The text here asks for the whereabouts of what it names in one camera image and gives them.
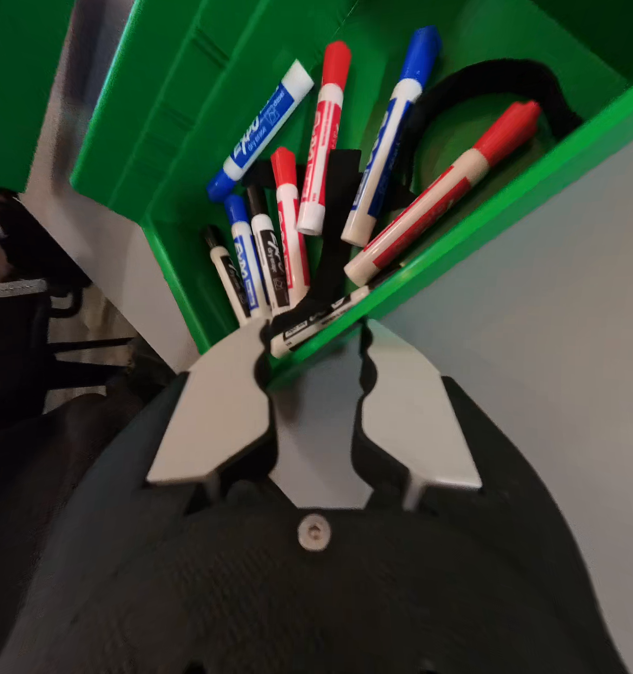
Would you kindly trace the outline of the grey mesh watch band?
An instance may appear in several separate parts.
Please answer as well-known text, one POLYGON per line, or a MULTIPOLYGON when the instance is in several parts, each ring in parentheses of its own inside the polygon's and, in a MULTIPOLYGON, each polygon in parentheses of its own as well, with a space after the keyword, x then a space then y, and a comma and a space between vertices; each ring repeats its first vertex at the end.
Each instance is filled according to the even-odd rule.
POLYGON ((45 279, 16 279, 0 282, 0 299, 49 294, 45 279))

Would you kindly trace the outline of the person's left forearm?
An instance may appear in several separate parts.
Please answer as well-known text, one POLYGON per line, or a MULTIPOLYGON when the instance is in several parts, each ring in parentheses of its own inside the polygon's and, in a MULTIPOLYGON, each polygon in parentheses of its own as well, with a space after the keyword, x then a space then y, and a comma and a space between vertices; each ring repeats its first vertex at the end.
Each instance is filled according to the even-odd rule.
POLYGON ((0 429, 42 415, 50 300, 0 298, 0 429))

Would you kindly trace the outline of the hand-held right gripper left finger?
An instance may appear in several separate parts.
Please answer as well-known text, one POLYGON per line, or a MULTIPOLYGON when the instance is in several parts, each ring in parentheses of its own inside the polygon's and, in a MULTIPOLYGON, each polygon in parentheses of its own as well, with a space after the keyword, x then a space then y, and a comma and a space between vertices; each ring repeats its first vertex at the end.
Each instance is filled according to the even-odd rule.
POLYGON ((250 321, 189 368, 148 484, 203 484, 212 495, 227 493, 238 481, 269 479, 278 461, 278 433, 267 393, 268 327, 267 320, 250 321))

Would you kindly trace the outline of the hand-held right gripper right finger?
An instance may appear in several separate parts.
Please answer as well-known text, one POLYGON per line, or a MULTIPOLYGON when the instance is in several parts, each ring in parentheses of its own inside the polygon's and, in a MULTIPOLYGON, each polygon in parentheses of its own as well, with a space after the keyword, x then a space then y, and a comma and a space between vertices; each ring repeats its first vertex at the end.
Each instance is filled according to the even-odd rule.
POLYGON ((427 489, 477 493, 482 479, 436 366, 375 320, 361 331, 352 466, 416 510, 427 489))

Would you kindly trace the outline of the grey desk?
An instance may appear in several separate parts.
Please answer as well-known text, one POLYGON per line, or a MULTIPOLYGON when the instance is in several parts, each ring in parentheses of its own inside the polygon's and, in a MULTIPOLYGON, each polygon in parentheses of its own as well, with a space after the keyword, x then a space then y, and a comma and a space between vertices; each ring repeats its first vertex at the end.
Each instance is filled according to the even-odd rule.
MULTIPOLYGON (((77 1, 23 204, 96 284, 56 339, 127 334, 198 357, 141 228, 68 174, 131 1, 77 1)), ((570 524, 633 673, 633 141, 382 323, 453 377, 570 524)))

